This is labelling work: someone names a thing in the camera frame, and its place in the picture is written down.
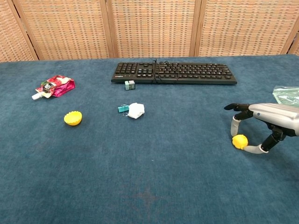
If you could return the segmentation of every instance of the small green box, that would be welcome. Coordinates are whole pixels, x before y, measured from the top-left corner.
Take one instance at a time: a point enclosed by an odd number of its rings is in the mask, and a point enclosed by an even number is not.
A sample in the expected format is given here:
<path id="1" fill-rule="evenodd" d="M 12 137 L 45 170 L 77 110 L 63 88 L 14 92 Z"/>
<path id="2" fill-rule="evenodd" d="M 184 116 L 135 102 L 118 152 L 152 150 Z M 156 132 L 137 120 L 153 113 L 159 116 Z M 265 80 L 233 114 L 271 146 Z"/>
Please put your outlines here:
<path id="1" fill-rule="evenodd" d="M 125 111 L 129 111 L 129 105 L 121 105 L 118 107 L 118 112 L 125 112 Z"/>
<path id="2" fill-rule="evenodd" d="M 133 90 L 133 89 L 135 89 L 135 82 L 133 80 L 131 80 L 131 81 L 125 81 L 125 88 L 126 88 L 126 90 Z"/>

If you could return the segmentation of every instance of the clear plastic bag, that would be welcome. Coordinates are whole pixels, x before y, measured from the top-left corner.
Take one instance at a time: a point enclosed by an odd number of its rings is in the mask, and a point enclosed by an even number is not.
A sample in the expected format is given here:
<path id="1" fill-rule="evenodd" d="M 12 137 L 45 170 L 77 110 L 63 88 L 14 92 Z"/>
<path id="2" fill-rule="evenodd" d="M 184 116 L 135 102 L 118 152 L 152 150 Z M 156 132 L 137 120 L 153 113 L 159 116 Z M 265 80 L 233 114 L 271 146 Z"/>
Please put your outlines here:
<path id="1" fill-rule="evenodd" d="M 274 87 L 273 96 L 279 104 L 299 107 L 299 87 Z"/>

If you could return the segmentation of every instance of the robotic hand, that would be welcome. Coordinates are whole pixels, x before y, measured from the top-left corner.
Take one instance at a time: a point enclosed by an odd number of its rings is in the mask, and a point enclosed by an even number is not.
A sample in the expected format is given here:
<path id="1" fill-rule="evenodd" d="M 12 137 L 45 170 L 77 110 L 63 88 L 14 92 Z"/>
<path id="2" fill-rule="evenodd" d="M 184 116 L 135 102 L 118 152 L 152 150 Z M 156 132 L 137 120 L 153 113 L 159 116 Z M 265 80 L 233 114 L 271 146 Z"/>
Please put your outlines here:
<path id="1" fill-rule="evenodd" d="M 238 134 L 241 120 L 254 117 L 265 122 L 272 134 L 258 146 L 246 146 L 245 151 L 250 153 L 268 153 L 279 141 L 286 136 L 299 136 L 299 108 L 280 104 L 229 104 L 225 110 L 241 111 L 233 117 L 230 133 Z"/>

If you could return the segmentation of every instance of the crumpled white paper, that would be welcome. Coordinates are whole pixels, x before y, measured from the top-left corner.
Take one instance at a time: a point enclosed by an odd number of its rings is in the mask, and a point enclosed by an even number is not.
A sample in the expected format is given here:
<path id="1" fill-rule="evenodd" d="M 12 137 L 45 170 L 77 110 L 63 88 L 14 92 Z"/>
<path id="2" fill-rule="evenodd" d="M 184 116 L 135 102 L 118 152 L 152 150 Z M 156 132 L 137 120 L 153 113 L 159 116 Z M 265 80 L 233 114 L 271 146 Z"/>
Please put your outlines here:
<path id="1" fill-rule="evenodd" d="M 144 114 L 143 104 L 133 103 L 129 105 L 129 113 L 128 113 L 129 117 L 137 119 L 143 114 Z"/>

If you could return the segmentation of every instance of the pink snack pouch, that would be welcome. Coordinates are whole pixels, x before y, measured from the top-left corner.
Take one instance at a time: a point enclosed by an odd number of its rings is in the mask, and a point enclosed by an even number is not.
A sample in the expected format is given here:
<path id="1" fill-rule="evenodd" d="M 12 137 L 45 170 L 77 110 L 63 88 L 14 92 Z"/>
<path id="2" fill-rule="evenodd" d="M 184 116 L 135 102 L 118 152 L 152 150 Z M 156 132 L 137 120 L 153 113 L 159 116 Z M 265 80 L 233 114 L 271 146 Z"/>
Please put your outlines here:
<path id="1" fill-rule="evenodd" d="M 49 98 L 50 96 L 60 97 L 75 87 L 75 82 L 72 78 L 59 75 L 53 76 L 42 82 L 41 87 L 36 88 L 37 94 L 33 95 L 32 99 Z"/>

